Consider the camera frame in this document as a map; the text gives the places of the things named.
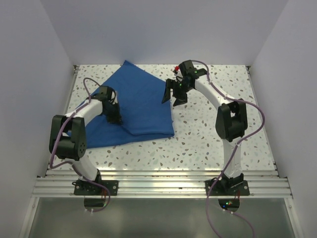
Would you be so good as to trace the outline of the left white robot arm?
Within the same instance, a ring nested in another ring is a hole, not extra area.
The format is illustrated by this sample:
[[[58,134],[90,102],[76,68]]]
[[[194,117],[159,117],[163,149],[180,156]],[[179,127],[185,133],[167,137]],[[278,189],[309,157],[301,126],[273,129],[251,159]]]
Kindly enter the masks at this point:
[[[96,94],[89,95],[72,112],[54,116],[49,140],[50,169],[70,164],[79,179],[86,181],[85,188],[93,195],[102,191],[103,182],[99,170],[85,155],[88,147],[86,126],[98,116],[110,124],[122,124],[116,91],[111,87],[100,86]]]

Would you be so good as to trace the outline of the blue surgical drape cloth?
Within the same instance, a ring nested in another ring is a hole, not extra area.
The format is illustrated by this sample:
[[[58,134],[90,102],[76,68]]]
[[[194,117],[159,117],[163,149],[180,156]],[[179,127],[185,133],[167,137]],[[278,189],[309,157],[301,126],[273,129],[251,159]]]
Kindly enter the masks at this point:
[[[86,126],[89,149],[174,136],[170,102],[162,103],[165,82],[125,61],[104,83],[118,93],[123,123],[97,116]]]

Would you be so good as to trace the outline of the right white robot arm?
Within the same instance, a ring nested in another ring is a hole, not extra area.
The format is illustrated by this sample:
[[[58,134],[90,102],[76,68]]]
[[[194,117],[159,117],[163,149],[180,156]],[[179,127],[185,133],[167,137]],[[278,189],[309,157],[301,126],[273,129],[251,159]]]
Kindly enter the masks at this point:
[[[186,104],[187,93],[195,89],[217,109],[215,130],[223,142],[224,167],[213,189],[221,189],[228,195],[233,194],[244,181],[238,141],[245,135],[248,127],[246,104],[230,102],[223,91],[208,86],[203,81],[208,78],[208,71],[205,68],[196,68],[191,60],[176,66],[173,73],[175,79],[167,79],[165,82],[162,103],[174,97],[174,107]]]

